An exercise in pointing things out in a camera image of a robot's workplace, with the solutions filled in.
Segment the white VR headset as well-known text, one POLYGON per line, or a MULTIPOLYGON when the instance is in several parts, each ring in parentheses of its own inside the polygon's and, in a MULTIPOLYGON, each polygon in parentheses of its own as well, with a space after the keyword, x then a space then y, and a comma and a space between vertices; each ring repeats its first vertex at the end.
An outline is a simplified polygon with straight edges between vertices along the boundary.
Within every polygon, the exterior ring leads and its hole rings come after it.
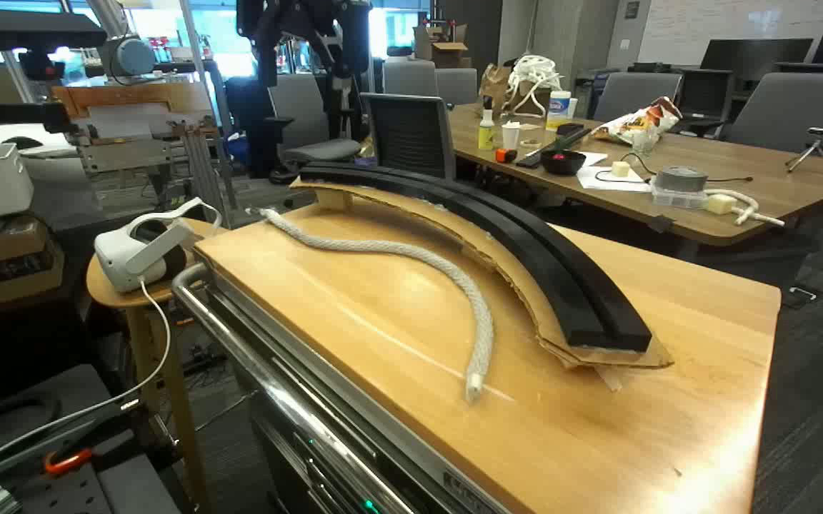
POLYGON ((190 198, 170 211, 149 211, 93 236, 93 258, 119 295, 138 292, 142 282, 168 279, 185 269, 185 249, 193 242, 193 231, 182 216, 190 209, 206 209, 210 226, 222 224, 222 214, 210 204, 190 198))

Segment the grey office chair left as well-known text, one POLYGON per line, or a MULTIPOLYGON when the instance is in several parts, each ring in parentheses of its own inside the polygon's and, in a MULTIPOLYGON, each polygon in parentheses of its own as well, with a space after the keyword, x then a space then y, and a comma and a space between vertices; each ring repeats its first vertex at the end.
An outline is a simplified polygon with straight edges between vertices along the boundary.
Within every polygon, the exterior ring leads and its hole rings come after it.
POLYGON ((359 151, 356 141, 328 135, 328 115, 312 75, 279 75, 266 95, 273 118, 282 121, 279 156, 285 162, 338 162, 359 151))

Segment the chips snack bag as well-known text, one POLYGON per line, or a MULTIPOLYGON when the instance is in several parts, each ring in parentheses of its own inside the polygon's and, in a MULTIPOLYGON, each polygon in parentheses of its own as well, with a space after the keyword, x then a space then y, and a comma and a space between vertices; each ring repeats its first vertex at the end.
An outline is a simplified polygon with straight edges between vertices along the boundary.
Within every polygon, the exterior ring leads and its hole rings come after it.
POLYGON ((653 102, 606 121, 593 128, 598 141, 626 144, 631 148, 651 148, 665 132, 683 121, 683 111, 671 96, 658 96, 653 102))

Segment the black curved track object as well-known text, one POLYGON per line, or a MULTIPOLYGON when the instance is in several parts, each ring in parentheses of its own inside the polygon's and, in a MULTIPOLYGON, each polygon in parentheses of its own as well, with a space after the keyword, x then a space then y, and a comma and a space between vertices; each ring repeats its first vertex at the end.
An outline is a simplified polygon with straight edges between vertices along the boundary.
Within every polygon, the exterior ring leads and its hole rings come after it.
POLYGON ((651 344, 641 312, 586 252, 549 229, 538 214, 502 198, 413 172, 306 166, 300 178, 309 182, 370 186, 429 199, 488 231, 538 279, 572 346, 646 351, 651 344))

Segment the grey office chair right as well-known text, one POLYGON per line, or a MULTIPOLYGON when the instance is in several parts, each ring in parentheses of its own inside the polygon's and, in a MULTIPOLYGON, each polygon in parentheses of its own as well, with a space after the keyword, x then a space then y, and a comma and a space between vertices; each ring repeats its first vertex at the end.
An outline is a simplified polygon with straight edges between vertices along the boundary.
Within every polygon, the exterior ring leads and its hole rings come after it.
POLYGON ((763 75, 723 138, 729 144, 803 151, 823 138, 823 75, 763 75))

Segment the black bowl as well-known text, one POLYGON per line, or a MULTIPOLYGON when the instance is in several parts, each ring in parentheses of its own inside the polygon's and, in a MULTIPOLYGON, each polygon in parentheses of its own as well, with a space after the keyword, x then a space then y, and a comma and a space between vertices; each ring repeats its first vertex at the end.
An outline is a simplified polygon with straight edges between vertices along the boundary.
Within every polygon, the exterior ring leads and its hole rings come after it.
POLYGON ((580 151, 543 151, 539 166, 553 178, 572 178, 583 168, 586 156, 580 151))

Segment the long wooden office table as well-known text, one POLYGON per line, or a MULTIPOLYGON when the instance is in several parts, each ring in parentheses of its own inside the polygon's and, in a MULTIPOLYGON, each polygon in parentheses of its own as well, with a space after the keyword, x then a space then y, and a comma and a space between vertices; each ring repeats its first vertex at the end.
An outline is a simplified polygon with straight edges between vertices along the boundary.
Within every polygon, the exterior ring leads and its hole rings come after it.
POLYGON ((759 216, 776 216, 792 224, 815 209, 823 209, 823 161, 811 156, 793 172, 785 168, 789 151, 736 146, 721 141, 698 141, 665 135, 646 156, 651 172, 689 168, 708 178, 713 188, 733 188, 758 204, 758 221, 733 224, 729 214, 708 214, 701 209, 678 209, 653 204, 641 191, 606 191, 583 188, 578 178, 553 178, 538 168, 519 168, 498 162, 492 148, 478 146, 480 106, 466 102, 448 111, 448 132, 459 161, 480 162, 498 174, 518 178, 580 204, 598 206, 608 214, 638 224, 663 221, 671 235, 695 245, 736 245, 763 231, 769 224, 759 216))

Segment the white paper sheet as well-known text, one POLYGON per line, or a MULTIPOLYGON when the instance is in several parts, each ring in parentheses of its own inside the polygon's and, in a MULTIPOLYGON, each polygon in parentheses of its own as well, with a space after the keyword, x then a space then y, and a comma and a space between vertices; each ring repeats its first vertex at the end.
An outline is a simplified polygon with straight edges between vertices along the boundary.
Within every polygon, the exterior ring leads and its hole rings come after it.
POLYGON ((578 182, 589 191, 638 191, 651 188, 651 178, 635 161, 612 161, 608 154, 589 151, 578 168, 578 182))

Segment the white bottle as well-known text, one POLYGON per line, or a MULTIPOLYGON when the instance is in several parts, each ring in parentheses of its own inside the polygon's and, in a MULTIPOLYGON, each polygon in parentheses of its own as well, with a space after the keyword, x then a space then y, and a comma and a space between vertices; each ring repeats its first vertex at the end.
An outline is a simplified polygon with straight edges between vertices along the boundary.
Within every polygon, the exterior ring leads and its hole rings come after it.
POLYGON ((572 102, 573 102, 573 96, 562 89, 553 89, 549 95, 549 108, 545 108, 545 128, 549 132, 556 132, 562 124, 572 121, 572 102))

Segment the grey tape roll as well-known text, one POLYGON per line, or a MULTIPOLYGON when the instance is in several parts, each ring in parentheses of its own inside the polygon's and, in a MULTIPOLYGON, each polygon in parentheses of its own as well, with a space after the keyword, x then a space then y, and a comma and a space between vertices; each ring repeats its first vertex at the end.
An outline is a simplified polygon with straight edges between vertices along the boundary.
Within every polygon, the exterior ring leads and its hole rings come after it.
POLYGON ((703 191, 706 188, 706 174, 695 172, 695 168, 665 168, 653 178, 658 188, 669 188, 669 191, 703 191))

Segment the round wooden stool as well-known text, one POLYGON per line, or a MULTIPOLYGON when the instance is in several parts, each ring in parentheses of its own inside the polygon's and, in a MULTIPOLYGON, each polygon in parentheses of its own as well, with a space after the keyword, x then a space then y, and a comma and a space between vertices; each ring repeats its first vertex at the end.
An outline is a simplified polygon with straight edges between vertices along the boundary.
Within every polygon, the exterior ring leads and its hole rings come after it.
MULTIPOLYGON (((193 221, 182 221, 182 224, 193 235, 209 231, 206 224, 193 224, 193 221)), ((173 423, 173 436, 180 439, 189 505, 198 514, 209 514, 210 501, 206 488, 202 453, 200 453, 200 442, 198 442, 198 432, 190 419, 185 378, 182 378, 182 365, 173 351, 173 344, 170 344, 173 329, 162 312, 162 302, 170 298, 173 276, 142 282, 138 292, 119 295, 108 282, 96 258, 90 258, 86 269, 86 292, 96 306, 106 306, 122 316, 122 326, 129 329, 129 349, 130 349, 133 371, 142 381, 145 405, 155 408, 158 395, 166 395, 168 415, 173 423)))

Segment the dark grey office chair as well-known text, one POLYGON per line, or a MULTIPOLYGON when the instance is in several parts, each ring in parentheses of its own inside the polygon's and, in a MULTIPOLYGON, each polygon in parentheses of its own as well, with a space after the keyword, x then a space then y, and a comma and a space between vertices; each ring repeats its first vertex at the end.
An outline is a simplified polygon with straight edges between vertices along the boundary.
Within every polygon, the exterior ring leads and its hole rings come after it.
POLYGON ((448 132, 448 108, 433 95, 366 95, 373 162, 380 168, 418 172, 455 181, 458 156, 448 132))

